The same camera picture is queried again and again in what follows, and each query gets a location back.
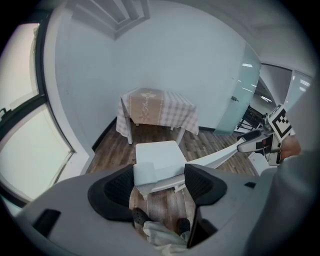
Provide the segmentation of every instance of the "table leg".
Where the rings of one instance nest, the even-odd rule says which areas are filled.
[[[182,184],[181,186],[174,186],[174,192],[177,193],[184,188],[186,188],[186,184]]]
[[[131,134],[131,125],[130,125],[130,117],[125,118],[125,124],[128,129],[128,143],[132,144],[132,134]]]
[[[186,129],[183,129],[182,127],[180,128],[178,137],[176,137],[176,140],[175,140],[175,142],[176,142],[178,145],[180,144],[181,139],[182,139],[182,137],[184,136],[185,131],[186,131]]]
[[[145,184],[145,185],[138,185],[135,186],[139,193],[143,196],[143,200],[148,200],[148,195],[150,194],[151,190],[154,188],[155,183]]]

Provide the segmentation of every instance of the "white chair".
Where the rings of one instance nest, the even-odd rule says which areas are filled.
[[[185,164],[217,168],[237,152],[235,144],[218,152],[187,162],[178,144],[171,141],[141,143],[135,146],[136,164],[133,166],[134,185],[147,200],[148,194],[174,187],[185,188]]]

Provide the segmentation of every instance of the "table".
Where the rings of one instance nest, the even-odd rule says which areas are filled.
[[[185,131],[198,135],[197,107],[177,92],[135,88],[120,97],[116,131],[133,143],[130,118],[137,124],[180,128],[176,143]]]

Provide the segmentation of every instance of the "beige table runner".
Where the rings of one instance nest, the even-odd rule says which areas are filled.
[[[159,125],[164,92],[141,88],[129,97],[129,114],[135,124]]]

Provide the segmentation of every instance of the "black shoe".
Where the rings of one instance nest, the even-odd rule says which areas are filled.
[[[134,208],[132,210],[132,215],[134,222],[138,223],[141,226],[143,226],[146,221],[153,222],[153,220],[150,219],[148,215],[140,208]]]
[[[180,236],[182,233],[186,231],[190,231],[190,221],[187,218],[179,218],[176,222],[176,230],[178,235]]]

